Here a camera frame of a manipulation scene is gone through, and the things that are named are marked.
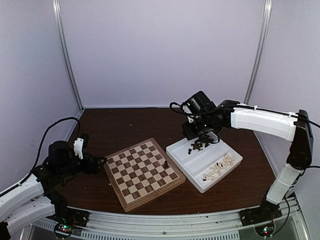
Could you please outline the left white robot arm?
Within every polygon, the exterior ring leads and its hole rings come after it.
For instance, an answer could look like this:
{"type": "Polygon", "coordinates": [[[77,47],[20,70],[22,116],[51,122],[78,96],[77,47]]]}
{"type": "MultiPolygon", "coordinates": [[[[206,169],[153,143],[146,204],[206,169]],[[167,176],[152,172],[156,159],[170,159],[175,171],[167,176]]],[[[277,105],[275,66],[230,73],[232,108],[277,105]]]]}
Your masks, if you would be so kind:
{"type": "Polygon", "coordinates": [[[97,175],[107,163],[105,157],[83,152],[84,140],[77,138],[73,147],[63,140],[48,147],[48,156],[21,181],[0,193],[0,238],[9,240],[27,225],[54,217],[62,225],[76,223],[68,200],[55,190],[65,186],[78,173],[97,175]]]}

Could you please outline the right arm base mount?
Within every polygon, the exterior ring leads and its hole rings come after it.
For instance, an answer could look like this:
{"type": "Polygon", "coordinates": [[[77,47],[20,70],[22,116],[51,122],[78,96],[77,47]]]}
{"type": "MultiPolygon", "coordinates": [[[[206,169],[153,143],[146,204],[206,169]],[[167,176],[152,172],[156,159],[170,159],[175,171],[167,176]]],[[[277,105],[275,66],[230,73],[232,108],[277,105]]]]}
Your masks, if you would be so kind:
{"type": "Polygon", "coordinates": [[[240,221],[243,226],[268,222],[274,218],[279,218],[282,215],[280,206],[269,202],[262,203],[257,207],[246,208],[239,211],[240,221]]]}

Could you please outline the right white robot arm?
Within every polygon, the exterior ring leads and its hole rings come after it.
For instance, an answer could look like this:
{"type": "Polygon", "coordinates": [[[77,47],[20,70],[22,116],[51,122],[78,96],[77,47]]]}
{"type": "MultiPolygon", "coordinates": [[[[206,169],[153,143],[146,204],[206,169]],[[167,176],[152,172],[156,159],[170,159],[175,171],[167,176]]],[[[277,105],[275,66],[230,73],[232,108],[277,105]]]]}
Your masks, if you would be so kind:
{"type": "Polygon", "coordinates": [[[268,189],[263,205],[256,210],[259,220],[268,220],[302,173],[311,166],[313,133],[305,110],[284,112],[248,105],[236,100],[224,100],[216,105],[203,91],[180,105],[188,120],[182,125],[183,134],[191,140],[222,129],[250,130],[269,135],[288,144],[288,154],[275,181],[268,189]]]}

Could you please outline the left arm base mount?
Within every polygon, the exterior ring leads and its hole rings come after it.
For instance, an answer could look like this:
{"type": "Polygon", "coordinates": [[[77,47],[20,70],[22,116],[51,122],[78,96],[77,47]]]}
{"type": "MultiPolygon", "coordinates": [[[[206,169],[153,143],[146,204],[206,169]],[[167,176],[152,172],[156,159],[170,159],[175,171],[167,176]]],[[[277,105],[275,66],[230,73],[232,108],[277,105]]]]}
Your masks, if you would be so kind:
{"type": "Polygon", "coordinates": [[[55,207],[55,214],[47,216],[47,218],[67,226],[86,227],[89,216],[90,213],[86,210],[58,206],[55,207]]]}

